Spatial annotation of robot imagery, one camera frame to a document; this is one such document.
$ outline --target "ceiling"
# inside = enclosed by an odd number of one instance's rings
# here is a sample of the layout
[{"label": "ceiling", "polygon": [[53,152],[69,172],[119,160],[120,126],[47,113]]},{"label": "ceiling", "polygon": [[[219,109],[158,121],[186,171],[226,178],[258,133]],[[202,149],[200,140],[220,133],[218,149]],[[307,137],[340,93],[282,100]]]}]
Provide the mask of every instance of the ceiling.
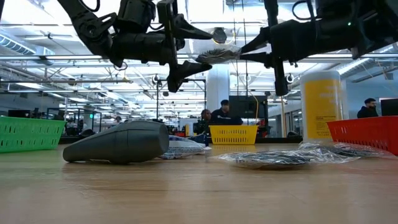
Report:
[{"label": "ceiling", "polygon": [[[95,8],[95,0],[84,0],[91,8]],[[195,27],[211,32],[215,27],[224,27],[228,37],[227,42],[230,45],[235,44],[238,47],[244,45],[245,42],[252,40],[259,32],[261,27],[267,25],[267,14],[264,9],[264,3],[260,0],[245,0],[245,4],[235,1],[236,5],[231,5],[231,1],[214,1],[214,0],[178,0],[178,10],[182,13],[186,20]],[[295,1],[282,0],[279,1],[279,19],[287,21],[294,19],[291,8]],[[95,14],[103,16],[111,12],[118,12],[119,1],[117,0],[101,0],[101,7]],[[299,6],[295,10],[300,17],[308,17],[308,9]],[[152,25],[158,26],[157,19]],[[113,65],[107,60],[98,59],[98,57],[80,57],[79,55],[91,55],[91,52],[82,44],[71,24],[67,13],[55,0],[12,0],[6,1],[4,6],[2,21],[0,24],[0,35],[6,35],[15,41],[23,43],[26,46],[36,48],[38,46],[45,47],[54,55],[69,55],[61,58],[61,60],[51,61],[51,65],[44,65],[41,62],[33,60],[12,60],[6,61],[8,65],[12,65],[27,71],[28,75],[23,71],[17,72],[15,69],[6,69],[2,72],[2,78],[7,77],[7,72],[13,71],[19,77],[8,77],[29,81],[42,79],[51,80],[84,80],[87,83],[78,83],[77,85],[69,85],[67,83],[45,84],[39,83],[39,86],[14,86],[23,90],[34,90],[41,88],[42,90],[59,90],[52,92],[50,96],[58,97],[63,102],[64,96],[81,99],[81,102],[72,103],[92,103],[96,104],[95,109],[104,113],[129,115],[126,111],[134,110],[135,116],[153,117],[156,108],[156,87],[154,79],[166,79],[169,74],[168,66],[160,66],[149,62],[141,64],[138,61],[125,60],[128,68],[124,71],[117,71]],[[186,46],[178,51],[180,63],[184,60],[192,60],[202,51],[210,50],[217,45],[212,40],[188,40]],[[388,49],[386,53],[394,52],[394,49]],[[5,47],[0,47],[1,55],[18,55]],[[376,63],[368,63],[368,69],[362,72],[355,72],[359,65],[350,66],[351,62],[346,61],[344,64],[337,64],[332,60],[303,60],[298,63],[298,67],[284,64],[286,74],[290,73],[294,77],[299,77],[307,72],[324,70],[333,68],[336,70],[345,69],[347,73],[354,73],[347,79],[352,82],[361,78],[368,73],[376,73],[382,67]],[[246,94],[246,92],[237,92],[237,89],[245,89],[246,72],[248,74],[249,89],[257,90],[254,94],[262,94],[264,90],[274,89],[274,71],[266,69],[260,63],[230,62],[229,72],[231,74],[230,89],[231,94]],[[199,73],[190,77],[191,79],[205,79],[207,72]],[[167,87],[164,83],[160,88],[165,91]],[[169,96],[160,94],[160,99],[164,103],[161,105],[160,115],[175,114],[173,111],[179,111],[180,116],[197,115],[204,108],[203,92],[205,88],[204,82],[188,82],[184,83],[181,89],[186,90],[178,93],[169,93]],[[62,92],[61,90],[79,90],[78,93]]]}]

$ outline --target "table surface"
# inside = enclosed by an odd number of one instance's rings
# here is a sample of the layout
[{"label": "table surface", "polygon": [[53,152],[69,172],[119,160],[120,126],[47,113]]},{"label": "table surface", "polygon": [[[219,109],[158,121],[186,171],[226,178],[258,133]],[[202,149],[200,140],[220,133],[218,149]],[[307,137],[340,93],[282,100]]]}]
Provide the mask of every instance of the table surface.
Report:
[{"label": "table surface", "polygon": [[[295,144],[213,146],[213,154]],[[0,155],[2,224],[375,224],[398,221],[398,161],[249,170],[194,156],[114,166],[56,151]]]}]

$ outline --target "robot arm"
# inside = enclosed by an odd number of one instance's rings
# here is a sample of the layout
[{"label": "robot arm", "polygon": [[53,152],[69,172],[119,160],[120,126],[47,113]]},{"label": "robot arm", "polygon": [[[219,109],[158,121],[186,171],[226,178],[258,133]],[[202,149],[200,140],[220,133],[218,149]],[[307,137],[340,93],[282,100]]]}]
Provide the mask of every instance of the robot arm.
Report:
[{"label": "robot arm", "polygon": [[[211,65],[177,62],[177,50],[185,46],[184,39],[211,39],[207,32],[191,26],[178,14],[175,0],[121,0],[119,13],[97,17],[82,0],[58,0],[69,15],[83,43],[95,55],[108,58],[115,66],[122,67],[124,59],[142,63],[166,63],[170,67],[167,83],[169,91],[176,92],[183,80],[190,75],[207,71]],[[164,29],[148,32],[155,12]]]},{"label": "robot arm", "polygon": [[[269,27],[242,48],[242,60],[261,62],[274,68],[277,95],[288,93],[283,62],[291,64],[310,55],[349,49],[354,59],[398,41],[398,4],[396,0],[315,0],[317,16],[311,0],[307,3],[312,14],[309,22],[290,20],[277,23],[277,0],[265,0]],[[264,43],[272,52],[247,54]]]}]

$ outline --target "computer monitor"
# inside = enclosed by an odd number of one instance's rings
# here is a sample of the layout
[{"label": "computer monitor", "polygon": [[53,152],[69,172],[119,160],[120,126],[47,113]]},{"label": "computer monitor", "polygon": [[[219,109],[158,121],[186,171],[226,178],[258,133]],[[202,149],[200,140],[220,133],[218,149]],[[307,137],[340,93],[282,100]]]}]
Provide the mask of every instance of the computer monitor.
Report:
[{"label": "computer monitor", "polygon": [[256,96],[257,101],[253,96],[229,96],[229,116],[240,118],[264,118],[264,105],[267,102],[267,96]]},{"label": "computer monitor", "polygon": [[398,98],[381,100],[381,115],[398,115]]}]

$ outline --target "gray handheld vacuum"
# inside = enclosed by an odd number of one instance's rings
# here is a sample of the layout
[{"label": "gray handheld vacuum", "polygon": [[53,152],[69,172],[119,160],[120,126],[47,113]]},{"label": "gray handheld vacuum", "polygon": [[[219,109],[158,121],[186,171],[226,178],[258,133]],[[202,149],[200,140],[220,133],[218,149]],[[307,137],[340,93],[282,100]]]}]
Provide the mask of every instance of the gray handheld vacuum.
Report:
[{"label": "gray handheld vacuum", "polygon": [[166,125],[152,121],[121,123],[84,138],[63,150],[67,162],[109,161],[113,164],[145,162],[169,150]]}]

